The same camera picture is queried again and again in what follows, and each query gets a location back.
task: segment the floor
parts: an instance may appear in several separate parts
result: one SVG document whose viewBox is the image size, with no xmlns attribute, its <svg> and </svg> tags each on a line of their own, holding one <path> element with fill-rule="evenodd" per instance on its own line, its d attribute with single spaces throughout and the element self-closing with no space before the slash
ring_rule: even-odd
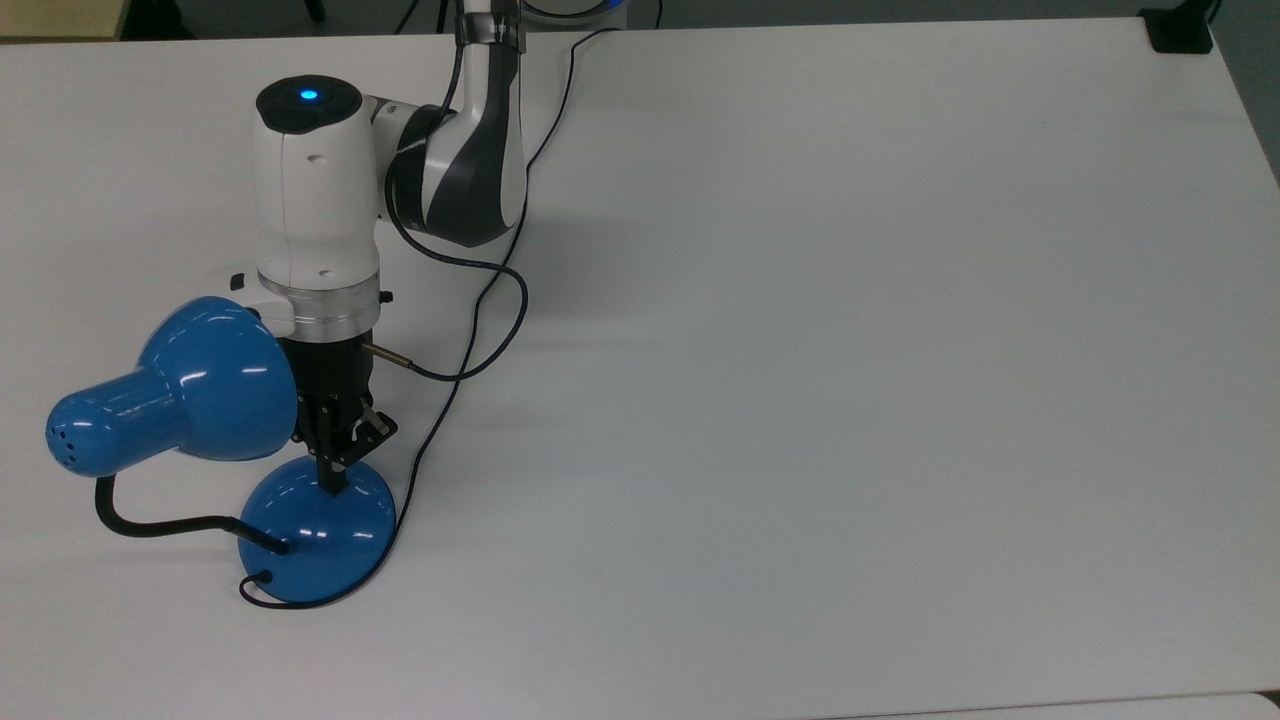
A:
<svg viewBox="0 0 1280 720">
<path fill-rule="evenodd" d="M 439 3 L 421 0 L 406 33 L 435 32 Z M 310 35 L 385 35 L 412 0 L 324 0 L 312 22 L 303 0 L 134 0 L 177 3 L 180 31 L 198 38 Z M 1133 17 L 1175 0 L 664 0 L 666 28 L 771 24 L 884 23 L 1023 18 Z M 632 28 L 653 27 L 658 0 L 631 0 Z M 1280 1 L 1224 0 L 1213 33 L 1235 78 L 1271 169 L 1280 178 Z"/>
</svg>

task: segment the table surface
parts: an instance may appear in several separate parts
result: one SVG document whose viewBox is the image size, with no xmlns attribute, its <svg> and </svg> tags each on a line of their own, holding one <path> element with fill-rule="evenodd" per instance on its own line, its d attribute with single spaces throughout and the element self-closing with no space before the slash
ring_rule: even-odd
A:
<svg viewBox="0 0 1280 720">
<path fill-rule="evenodd" d="M 1275 720 L 1280 708 L 1257 694 L 1091 702 L 1050 707 L 973 710 L 937 715 L 892 715 L 919 720 Z M 865 720 L 888 720 L 886 716 Z"/>
<path fill-rule="evenodd" d="M 526 146 L 576 37 L 529 38 Z M 259 88 L 426 101 L 452 41 L 0 47 L 0 715 L 799 719 L 1280 687 L 1280 192 L 1220 55 L 1156 55 L 1138 19 L 584 50 L 532 174 L 525 329 L 463 387 L 384 571 L 282 614 L 239 601 L 227 536 L 108 533 L 42 421 L 252 256 Z M 485 278 L 379 242 L 379 341 L 452 366 Z M 445 388 L 380 365 L 372 389 L 399 493 Z M 236 514 L 294 455 L 164 454 L 119 505 Z"/>
</svg>

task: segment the blue lamp base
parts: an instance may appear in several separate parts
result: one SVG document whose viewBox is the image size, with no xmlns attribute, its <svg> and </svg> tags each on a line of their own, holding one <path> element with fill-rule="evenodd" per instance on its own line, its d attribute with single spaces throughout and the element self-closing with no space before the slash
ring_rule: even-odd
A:
<svg viewBox="0 0 1280 720">
<path fill-rule="evenodd" d="M 250 574 L 271 573 L 259 587 L 285 602 L 314 602 L 356 584 L 378 565 L 396 527 L 396 501 L 372 468 L 347 469 L 337 496 L 320 489 L 315 460 L 298 457 L 271 471 L 244 503 L 241 519 L 289 546 L 275 555 L 239 541 Z"/>
</svg>

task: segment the lamp head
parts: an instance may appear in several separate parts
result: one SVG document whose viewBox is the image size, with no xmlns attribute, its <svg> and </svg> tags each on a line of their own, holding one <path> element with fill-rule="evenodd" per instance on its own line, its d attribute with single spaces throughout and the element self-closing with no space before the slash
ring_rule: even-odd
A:
<svg viewBox="0 0 1280 720">
<path fill-rule="evenodd" d="M 200 297 L 156 328 L 132 373 L 54 406 L 45 439 L 64 468 L 99 478 L 173 447 L 264 457 L 288 442 L 296 416 L 293 373 L 261 320 Z"/>
</svg>

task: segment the black cable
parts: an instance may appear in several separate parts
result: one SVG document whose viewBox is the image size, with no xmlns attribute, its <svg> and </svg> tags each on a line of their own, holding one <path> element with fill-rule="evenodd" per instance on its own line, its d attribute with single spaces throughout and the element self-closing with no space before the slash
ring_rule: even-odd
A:
<svg viewBox="0 0 1280 720">
<path fill-rule="evenodd" d="M 568 76 L 564 79 L 564 94 L 561 96 L 559 110 L 556 113 L 556 119 L 552 120 L 552 124 L 547 129 L 547 135 L 543 137 L 543 141 L 538 145 L 538 150 L 534 152 L 534 156 L 525 165 L 526 173 L 532 172 L 534 163 L 536 163 L 538 159 L 541 156 L 543 150 L 547 149 L 547 145 L 556 135 L 556 129 L 559 128 L 561 118 L 564 117 L 564 106 L 568 102 L 570 88 L 573 86 L 573 68 L 577 60 L 577 49 L 588 40 L 591 40 L 593 37 L 605 32 L 612 32 L 614 29 L 617 28 L 598 29 L 588 35 L 586 37 L 579 40 L 570 47 Z M 388 202 L 387 206 L 388 214 L 394 217 L 392 208 L 393 205 Z M 520 209 L 520 220 L 516 223 L 516 231 L 511 236 L 511 243 L 507 246 L 507 252 L 502 256 L 502 261 L 498 263 L 495 266 L 506 268 L 507 264 L 511 261 L 511 258 L 516 254 L 516 246 L 520 243 L 520 237 L 525 229 L 525 220 L 527 218 L 529 218 L 529 193 L 526 192 L 525 202 Z M 466 373 L 467 363 L 471 360 L 471 352 L 475 350 L 476 338 L 479 337 L 480 333 L 480 307 L 484 304 L 485 297 L 489 296 L 489 291 L 493 290 L 493 287 L 498 283 L 498 279 L 504 273 L 500 269 L 495 270 L 494 274 L 489 278 L 489 283 L 484 286 L 484 290 L 480 291 L 480 295 L 476 296 L 475 304 L 471 306 L 471 333 L 470 337 L 467 338 L 466 351 L 462 354 L 462 361 L 458 364 L 460 375 Z M 444 405 L 440 406 L 440 413 L 435 416 L 435 421 L 431 424 L 431 429 L 426 433 L 426 437 L 422 439 L 422 443 L 417 447 L 417 451 L 413 454 L 413 462 L 410 466 L 408 487 L 406 487 L 404 489 L 404 501 L 403 505 L 401 506 L 399 515 L 396 518 L 396 525 L 392 528 L 392 534 L 387 543 L 387 550 L 383 551 L 381 556 L 379 556 L 378 559 L 378 562 L 374 564 L 374 568 L 364 578 L 361 578 L 349 588 L 342 591 L 335 596 L 321 598 L 312 602 L 265 602 L 248 594 L 248 591 L 246 589 L 248 583 L 270 584 L 271 573 L 264 570 L 262 573 L 248 575 L 247 578 L 241 580 L 239 583 L 241 597 L 243 597 L 246 601 L 259 607 L 266 607 L 270 610 L 307 610 L 337 602 L 362 588 L 378 573 L 378 570 L 381 569 L 383 564 L 387 561 L 387 557 L 390 556 L 392 548 L 396 547 L 396 541 L 399 537 L 399 530 L 404 525 L 404 518 L 408 515 L 410 503 L 413 500 L 413 489 L 417 487 L 417 473 L 422 466 L 422 459 L 426 456 L 426 448 L 430 447 L 431 441 L 435 439 L 436 433 L 440 430 L 440 425 L 444 424 L 444 418 L 449 414 L 449 410 L 453 407 L 453 401 L 454 398 L 457 398 L 458 389 L 461 387 L 462 387 L 461 379 L 453 380 L 453 387 L 449 389 L 449 396 L 444 400 Z"/>
<path fill-rule="evenodd" d="M 440 10 L 435 14 L 435 35 L 444 35 L 444 20 L 449 17 L 449 0 L 440 0 Z"/>
<path fill-rule="evenodd" d="M 404 26 L 408 24 L 408 19 L 413 17 L 413 10 L 417 9 L 419 1 L 420 0 L 413 0 L 412 3 L 408 4 L 408 10 L 404 10 L 404 17 L 401 18 L 399 24 L 396 26 L 396 32 L 393 32 L 392 35 L 399 35 L 399 31 L 404 29 Z"/>
<path fill-rule="evenodd" d="M 392 168 L 388 169 L 387 181 L 383 183 L 385 191 L 384 192 L 385 201 L 387 201 L 387 218 L 392 222 L 392 225 L 396 228 L 396 232 L 399 233 L 401 238 L 403 238 L 404 242 L 407 242 L 413 250 L 417 250 L 422 255 L 426 255 L 428 258 L 438 263 L 444 263 L 447 265 L 457 265 L 460 268 L 474 268 L 477 270 L 493 270 L 494 273 L 509 277 L 511 279 L 516 281 L 516 284 L 520 286 L 520 310 L 516 313 L 516 320 L 511 324 L 511 329 L 507 331 L 507 337 L 502 338 L 502 342 L 498 343 L 498 348 L 494 350 L 493 354 L 489 355 L 489 357 L 486 357 L 483 363 L 480 363 L 475 368 L 471 368 L 470 370 L 466 370 L 463 368 L 462 372 L 458 372 L 457 374 L 452 375 L 428 370 L 426 368 L 422 368 L 413 361 L 410 361 L 408 365 L 406 365 L 406 368 L 408 368 L 410 370 L 417 373 L 419 375 L 422 375 L 424 378 L 429 378 L 433 380 L 451 383 L 451 382 L 465 380 L 467 378 L 474 378 L 480 373 L 483 373 L 485 369 L 488 369 L 489 365 L 493 365 L 494 361 L 498 360 L 498 357 L 503 354 L 503 351 L 507 350 L 507 346 L 511 345 L 511 341 L 516 340 L 516 333 L 520 332 L 520 325 L 525 323 L 525 313 L 529 310 L 529 284 L 525 283 L 525 278 L 522 278 L 520 273 L 508 268 L 506 263 L 499 265 L 495 263 L 485 263 L 483 260 L 467 260 L 465 258 L 454 258 L 452 255 L 444 255 L 443 252 L 436 252 L 435 250 L 431 250 L 430 247 L 415 240 L 413 236 L 411 236 L 408 231 L 404 229 L 404 224 L 401 223 L 399 219 L 399 213 L 396 211 L 396 181 L 392 177 L 394 167 L 396 163 L 393 161 Z M 525 208 L 527 209 L 527 193 L 526 193 Z"/>
</svg>

